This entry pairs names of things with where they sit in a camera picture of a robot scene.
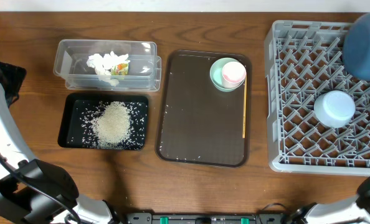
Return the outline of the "white tissue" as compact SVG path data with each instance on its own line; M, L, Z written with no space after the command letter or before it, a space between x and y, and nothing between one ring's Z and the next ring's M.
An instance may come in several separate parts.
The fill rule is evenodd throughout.
M114 78L109 70L95 70L98 75L98 79L103 82L109 83L111 86L117 86L120 82Z
M109 70L114 65L118 65L120 63L128 63L130 64L130 60L128 59L129 55L116 55L113 51L109 54L105 54L101 56L100 54L93 54L88 57L87 66L93 68L94 70Z

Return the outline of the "green orange snack wrapper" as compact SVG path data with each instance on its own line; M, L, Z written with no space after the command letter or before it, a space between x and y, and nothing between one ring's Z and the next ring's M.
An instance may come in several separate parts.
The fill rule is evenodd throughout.
M128 63L120 63L118 65L112 66L110 69L110 73L112 75L127 75L129 70L129 64Z

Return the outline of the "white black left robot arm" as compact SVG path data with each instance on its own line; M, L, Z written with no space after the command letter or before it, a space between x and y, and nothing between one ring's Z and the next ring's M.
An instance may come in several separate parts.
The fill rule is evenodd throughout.
M0 217L13 223L126 223L104 200L81 195L63 168L38 159L23 139L9 107L26 76L0 62Z

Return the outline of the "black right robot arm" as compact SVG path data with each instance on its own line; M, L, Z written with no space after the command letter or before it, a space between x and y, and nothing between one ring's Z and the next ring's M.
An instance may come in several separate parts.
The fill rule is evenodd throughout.
M370 223L370 177L354 197L330 204L312 203L283 220L284 223Z

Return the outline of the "wooden chopstick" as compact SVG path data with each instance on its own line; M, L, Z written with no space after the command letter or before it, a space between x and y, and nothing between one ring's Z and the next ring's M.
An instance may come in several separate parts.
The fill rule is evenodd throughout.
M247 112L247 76L244 79L244 100L243 100L243 118L242 118L242 138L245 139L246 133L246 112Z

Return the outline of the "light blue white bowl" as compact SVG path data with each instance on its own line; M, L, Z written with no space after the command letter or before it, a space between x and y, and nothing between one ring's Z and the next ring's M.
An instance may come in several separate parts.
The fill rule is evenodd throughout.
M351 121L356 112L356 105L347 93L333 90L315 100L314 112L324 126L342 128Z

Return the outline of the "mint green bowl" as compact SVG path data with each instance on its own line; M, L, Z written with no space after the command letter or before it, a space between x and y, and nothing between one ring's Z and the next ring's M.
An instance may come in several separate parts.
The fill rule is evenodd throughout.
M224 92L233 91L236 88L238 88L239 86L241 86L241 84L243 84L243 82L244 82L243 81L239 86L237 86L235 88L224 88L223 87L223 85L222 85L222 68L228 62L239 62L239 61L234 59L234 58L229 58L229 57L221 58L221 59L215 61L212 64L211 69L210 69L210 78L211 78L212 83L214 84L214 86L218 90L224 91Z

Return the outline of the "white rice pile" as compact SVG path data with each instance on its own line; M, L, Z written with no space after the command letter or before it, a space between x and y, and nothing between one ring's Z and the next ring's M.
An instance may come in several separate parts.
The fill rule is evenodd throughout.
M143 102L84 101L79 114L80 145L94 149L138 151L146 140L148 105Z

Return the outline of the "pink cup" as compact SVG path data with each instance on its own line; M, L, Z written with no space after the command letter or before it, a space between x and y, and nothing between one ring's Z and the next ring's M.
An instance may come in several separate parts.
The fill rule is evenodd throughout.
M246 78L247 72L240 62L228 62L222 68L222 85L224 88L235 88Z

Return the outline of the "dark blue plate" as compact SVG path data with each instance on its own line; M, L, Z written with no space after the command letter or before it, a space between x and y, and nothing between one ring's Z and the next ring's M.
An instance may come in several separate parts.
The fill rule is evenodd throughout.
M343 44L343 63L352 76L370 81L370 13L358 18Z

